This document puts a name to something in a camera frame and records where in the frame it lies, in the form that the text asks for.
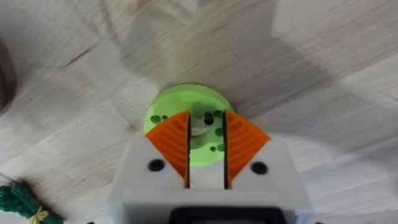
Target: white plastic part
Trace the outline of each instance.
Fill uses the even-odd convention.
[[[312,214],[288,150],[274,140],[252,160],[264,162],[269,172],[253,173],[250,162],[233,180],[232,190],[184,189],[183,179],[167,161],[162,171],[147,168],[151,160],[159,158],[163,158],[161,153],[146,138],[131,141],[108,199],[113,224],[168,223],[173,209],[187,205],[278,207],[289,224],[307,223]]]

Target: orange ridged pad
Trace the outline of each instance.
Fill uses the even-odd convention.
[[[225,111],[227,188],[254,155],[270,139],[261,129],[243,117]]]
[[[145,135],[184,178],[186,188],[189,186],[189,116],[189,111],[176,114],[158,124]]]

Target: hole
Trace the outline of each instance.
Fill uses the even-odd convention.
[[[217,150],[219,150],[220,152],[223,152],[224,151],[224,144],[219,144],[217,146]]]
[[[253,164],[251,164],[251,170],[258,175],[265,175],[268,173],[268,167],[263,162],[253,162]]]
[[[216,136],[221,137],[223,135],[223,130],[221,128],[217,128],[215,130],[215,134]]]
[[[164,168],[164,161],[162,159],[154,159],[148,164],[148,169],[152,172],[161,171]]]
[[[216,110],[213,112],[213,116],[216,118],[222,118],[223,117],[223,112],[220,110]]]
[[[159,123],[162,121],[162,119],[161,119],[160,116],[158,116],[158,115],[152,115],[152,116],[150,117],[150,121],[151,121],[152,123],[154,123],[154,124],[159,124]]]

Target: light wood floor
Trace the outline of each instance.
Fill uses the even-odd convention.
[[[150,101],[201,83],[289,145],[313,221],[396,223],[397,12],[397,0],[1,0],[17,92],[0,116],[0,172],[67,223],[107,223]]]

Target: dark object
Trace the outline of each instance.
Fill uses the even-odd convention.
[[[213,112],[213,116],[216,118],[222,118],[223,117],[223,112],[220,110],[216,110]]]
[[[215,134],[218,137],[221,137],[223,135],[223,129],[222,128],[217,128],[216,131],[215,131]]]
[[[286,224],[279,208],[183,207],[172,211],[169,224],[188,224],[195,220],[255,220],[266,224]]]
[[[161,159],[154,159],[148,164],[148,169],[153,172],[161,171],[164,168],[164,161]]]
[[[207,126],[214,124],[214,117],[210,112],[205,113],[205,124]]]
[[[264,175],[268,173],[268,167],[263,162],[254,162],[251,165],[251,170],[259,175]]]
[[[229,189],[228,184],[228,142],[226,140],[226,114],[223,113],[223,141],[224,141],[224,189]]]

